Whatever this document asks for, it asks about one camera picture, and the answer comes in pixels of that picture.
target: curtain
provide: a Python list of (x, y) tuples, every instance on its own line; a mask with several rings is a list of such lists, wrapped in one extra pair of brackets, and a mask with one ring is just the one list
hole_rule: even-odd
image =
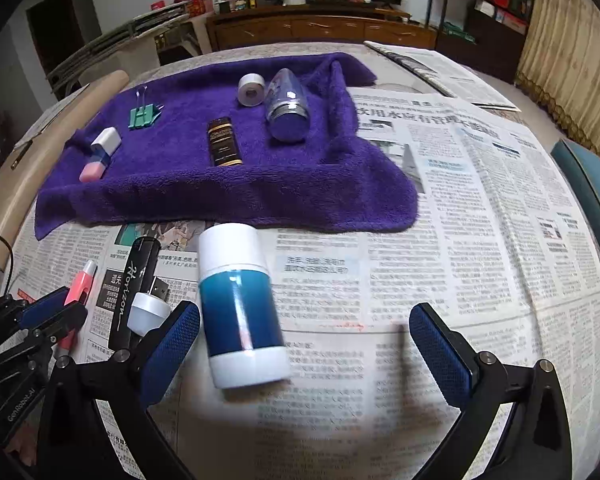
[(600, 11), (592, 0), (534, 5), (516, 83), (600, 156)]

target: purple towel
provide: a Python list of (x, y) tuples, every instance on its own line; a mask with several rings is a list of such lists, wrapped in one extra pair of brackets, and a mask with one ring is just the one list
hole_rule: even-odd
[[(236, 99), (238, 81), (266, 81), (291, 69), (307, 92), (311, 129), (305, 142), (283, 144), (266, 127), (264, 106)], [(375, 75), (348, 54), (272, 57), (203, 66), (147, 83), (146, 102), (164, 104), (147, 128), (129, 130), (136, 89), (107, 103), (69, 139), (38, 195), (36, 238), (69, 220), (85, 224), (201, 219), (330, 232), (410, 227), (413, 184), (379, 148), (356, 136), (358, 117), (346, 85)], [(243, 165), (214, 167), (207, 123), (229, 116)], [(78, 176), (90, 143), (115, 126), (122, 144), (101, 180)]]

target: pink object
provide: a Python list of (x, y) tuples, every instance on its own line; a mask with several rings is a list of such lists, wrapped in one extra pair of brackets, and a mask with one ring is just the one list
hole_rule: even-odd
[(88, 162), (82, 168), (82, 173), (80, 174), (80, 182), (93, 182), (94, 180), (99, 180), (106, 170), (107, 167), (101, 162)]
[[(85, 304), (91, 291), (91, 285), (93, 285), (93, 277), (96, 273), (98, 266), (93, 260), (87, 260), (84, 267), (78, 274), (75, 275), (74, 280), (71, 282), (71, 288), (69, 293), (66, 295), (64, 304), (68, 305), (74, 301), (80, 301)], [(71, 346), (74, 343), (75, 330), (71, 330), (66, 337), (62, 338), (58, 343), (58, 357), (62, 355), (68, 355)]]

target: doorway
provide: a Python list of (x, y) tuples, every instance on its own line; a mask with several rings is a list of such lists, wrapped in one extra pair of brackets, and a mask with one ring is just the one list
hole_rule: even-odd
[(84, 46), (72, 0), (44, 0), (27, 9), (27, 19), (45, 74)]

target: roll of white tape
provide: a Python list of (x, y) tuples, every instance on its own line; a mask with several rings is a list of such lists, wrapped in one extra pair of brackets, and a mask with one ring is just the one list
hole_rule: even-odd
[(243, 106), (257, 106), (264, 101), (264, 79), (261, 75), (242, 76), (238, 83), (238, 101)]

